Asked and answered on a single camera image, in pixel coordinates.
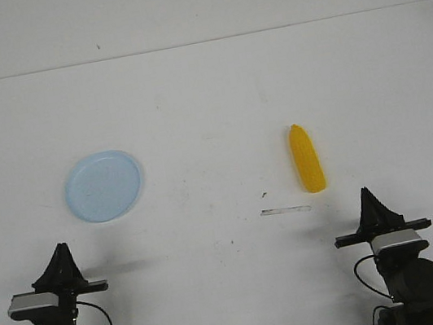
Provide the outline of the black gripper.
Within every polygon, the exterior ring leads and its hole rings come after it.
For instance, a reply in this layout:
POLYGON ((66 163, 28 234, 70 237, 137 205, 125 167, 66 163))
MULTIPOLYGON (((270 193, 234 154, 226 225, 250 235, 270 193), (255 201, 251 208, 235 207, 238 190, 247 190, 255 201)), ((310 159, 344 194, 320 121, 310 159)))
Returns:
POLYGON ((34 282, 33 289, 34 307, 56 308, 74 303, 82 294, 104 292, 108 289, 108 282, 84 279, 68 244, 58 243, 42 276, 34 282))
POLYGON ((370 243, 375 237, 403 230, 425 230, 431 226, 429 218, 419 218, 405 222, 404 216, 391 211, 367 188, 361 188, 361 215, 357 232, 350 235, 337 236, 336 248, 345 248, 356 244, 370 243))

